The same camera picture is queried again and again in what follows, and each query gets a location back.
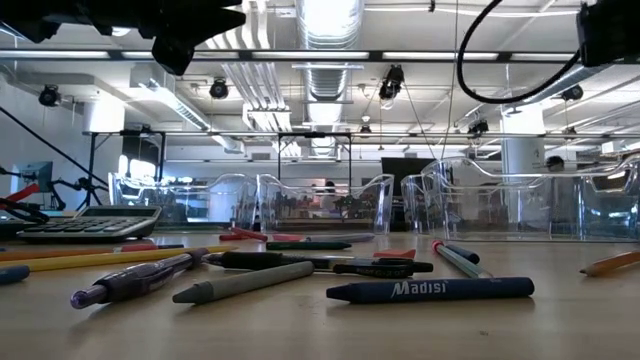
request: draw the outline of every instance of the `red object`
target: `red object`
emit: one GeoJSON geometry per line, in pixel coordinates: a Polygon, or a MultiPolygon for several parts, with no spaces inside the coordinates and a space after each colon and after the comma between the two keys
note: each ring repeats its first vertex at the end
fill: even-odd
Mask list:
{"type": "Polygon", "coordinates": [[[244,235],[246,237],[250,237],[250,238],[256,239],[256,240],[261,240],[261,241],[269,240],[268,236],[262,235],[262,234],[257,233],[257,232],[249,231],[249,230],[244,230],[244,229],[239,229],[239,228],[231,228],[231,232],[233,232],[234,234],[237,234],[237,235],[244,235]]]}
{"type": "Polygon", "coordinates": [[[158,250],[158,246],[155,244],[138,244],[138,245],[124,245],[120,247],[120,252],[148,251],[148,250],[158,250]]]}
{"type": "MultiPolygon", "coordinates": [[[[22,199],[28,198],[29,196],[37,193],[38,191],[40,191],[40,186],[38,186],[38,184],[31,184],[26,188],[18,191],[17,193],[13,193],[5,197],[5,199],[13,202],[18,202],[22,199]]],[[[4,207],[5,207],[4,205],[0,205],[0,209],[4,209],[4,207]]]]}
{"type": "Polygon", "coordinates": [[[302,235],[290,235],[290,234],[273,234],[274,241],[301,241],[304,239],[302,235]]]}
{"type": "Polygon", "coordinates": [[[416,249],[411,249],[411,250],[386,249],[386,250],[377,251],[373,253],[373,257],[413,259],[416,257],[416,249]]]}
{"type": "Polygon", "coordinates": [[[244,240],[246,236],[239,234],[222,234],[220,235],[220,241],[234,241],[234,240],[244,240]]]}
{"type": "Polygon", "coordinates": [[[433,244],[431,244],[431,248],[433,249],[433,252],[435,252],[436,254],[438,253],[438,246],[440,245],[444,245],[444,243],[440,240],[434,241],[433,244]]]}

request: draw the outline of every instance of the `gray crayon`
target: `gray crayon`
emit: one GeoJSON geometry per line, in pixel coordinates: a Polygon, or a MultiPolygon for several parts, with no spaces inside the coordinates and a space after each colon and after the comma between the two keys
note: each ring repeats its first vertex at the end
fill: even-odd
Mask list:
{"type": "Polygon", "coordinates": [[[342,242],[347,244],[368,242],[376,237],[375,234],[343,234],[343,235],[312,235],[307,236],[305,241],[309,242],[342,242]]]}
{"type": "Polygon", "coordinates": [[[204,304],[313,274],[311,261],[205,281],[173,295],[174,303],[204,304]]]}

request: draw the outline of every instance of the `table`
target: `table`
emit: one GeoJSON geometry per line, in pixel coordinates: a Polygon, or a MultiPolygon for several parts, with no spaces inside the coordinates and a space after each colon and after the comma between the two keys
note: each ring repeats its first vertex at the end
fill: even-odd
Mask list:
{"type": "MultiPolygon", "coordinates": [[[[215,244],[217,235],[155,235],[158,243],[215,244]]],[[[252,241],[234,244],[262,251],[252,241]]],[[[325,289],[358,276],[315,274],[202,306],[171,295],[215,267],[185,272],[147,297],[74,310],[69,296],[124,267],[34,273],[0,288],[0,359],[638,359],[640,270],[589,279],[578,270],[634,244],[457,243],[496,276],[529,276],[531,299],[348,305],[325,289]]],[[[416,248],[432,274],[463,277],[409,234],[379,236],[333,254],[416,248]]]]}

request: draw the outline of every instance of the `window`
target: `window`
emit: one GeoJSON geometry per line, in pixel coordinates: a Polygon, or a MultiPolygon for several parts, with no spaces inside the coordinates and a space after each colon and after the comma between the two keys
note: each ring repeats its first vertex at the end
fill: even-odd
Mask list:
{"type": "Polygon", "coordinates": [[[154,177],[156,166],[146,161],[133,159],[129,164],[129,172],[132,178],[154,177]]]}
{"type": "Polygon", "coordinates": [[[120,155],[118,159],[118,174],[126,175],[129,170],[129,158],[126,155],[120,155]]]}

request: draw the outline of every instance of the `clear plastic bin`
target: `clear plastic bin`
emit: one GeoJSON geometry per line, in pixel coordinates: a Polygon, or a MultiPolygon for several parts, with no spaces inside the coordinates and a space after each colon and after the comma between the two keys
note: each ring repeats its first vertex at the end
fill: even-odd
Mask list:
{"type": "Polygon", "coordinates": [[[491,173],[466,158],[430,164],[422,171],[429,233],[461,241],[638,241],[639,160],[538,174],[491,173]]]}
{"type": "Polygon", "coordinates": [[[206,185],[167,185],[109,174],[114,205],[160,205],[162,223],[231,223],[250,228],[256,212],[256,180],[225,174],[206,185]]]}
{"type": "Polygon", "coordinates": [[[409,231],[426,234],[435,224],[429,224],[426,214],[425,191],[422,175],[409,175],[400,182],[404,204],[404,220],[409,231]]]}
{"type": "Polygon", "coordinates": [[[389,232],[393,175],[379,175],[362,187],[291,187],[272,175],[258,175],[264,233],[305,231],[389,232]]]}

